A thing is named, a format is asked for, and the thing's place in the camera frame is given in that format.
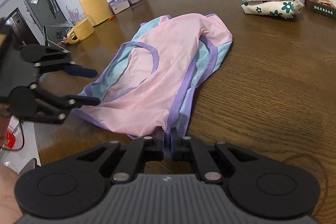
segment white logo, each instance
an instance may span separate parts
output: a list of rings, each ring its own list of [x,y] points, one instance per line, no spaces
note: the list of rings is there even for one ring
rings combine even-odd
[[[171,177],[165,177],[162,180],[165,181],[165,182],[168,182],[168,181],[172,180],[172,178]]]

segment wooden table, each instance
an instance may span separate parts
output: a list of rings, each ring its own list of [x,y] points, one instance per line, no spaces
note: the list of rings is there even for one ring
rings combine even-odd
[[[161,15],[216,13],[234,43],[219,70],[198,89],[187,134],[206,144],[226,140],[280,161],[292,157],[290,164],[320,181],[317,219],[335,223],[336,20],[307,8],[292,20],[245,15],[240,4],[241,0],[144,0],[97,26],[95,34],[69,50],[77,63],[102,72],[140,23]],[[42,86],[57,95],[76,94],[90,81],[55,72]],[[74,115],[63,126],[36,124],[35,134],[42,164],[111,139],[129,142]],[[164,160],[148,163],[146,172],[182,173],[185,167]]]

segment white cloth with green flowers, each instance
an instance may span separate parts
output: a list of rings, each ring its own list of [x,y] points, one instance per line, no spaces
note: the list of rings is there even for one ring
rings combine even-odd
[[[245,14],[293,18],[293,15],[301,12],[303,4],[298,0],[249,1],[242,2],[241,6]]]

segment thermos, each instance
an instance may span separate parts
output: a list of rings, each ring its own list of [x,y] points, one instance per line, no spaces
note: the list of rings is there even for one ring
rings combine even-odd
[[[86,17],[92,26],[96,26],[113,15],[107,0],[79,0]]]

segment human skin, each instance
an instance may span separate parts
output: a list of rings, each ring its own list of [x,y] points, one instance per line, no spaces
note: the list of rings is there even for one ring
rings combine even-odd
[[[9,117],[0,117],[0,146],[3,145]],[[14,197],[14,186],[19,175],[10,168],[0,163],[0,222],[2,224],[13,224],[22,213]]]

